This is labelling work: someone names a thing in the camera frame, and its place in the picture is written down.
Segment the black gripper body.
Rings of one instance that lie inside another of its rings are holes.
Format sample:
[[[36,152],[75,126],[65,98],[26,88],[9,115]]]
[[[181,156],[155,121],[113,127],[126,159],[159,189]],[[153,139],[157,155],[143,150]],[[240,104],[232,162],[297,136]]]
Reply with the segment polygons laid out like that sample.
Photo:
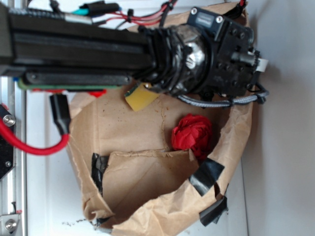
[[[260,53],[252,46],[252,29],[235,21],[243,10],[236,6],[223,15],[198,7],[191,11],[187,24],[201,33],[206,55],[191,93],[244,96],[254,86]]]

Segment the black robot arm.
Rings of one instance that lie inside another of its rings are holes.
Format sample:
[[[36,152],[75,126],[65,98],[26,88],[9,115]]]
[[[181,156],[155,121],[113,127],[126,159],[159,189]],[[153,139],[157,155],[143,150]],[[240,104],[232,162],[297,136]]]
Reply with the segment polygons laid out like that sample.
[[[131,79],[174,97],[242,96],[267,62],[253,32],[224,15],[194,7],[181,25],[106,29],[91,17],[0,7],[0,73],[23,89],[102,90]]]

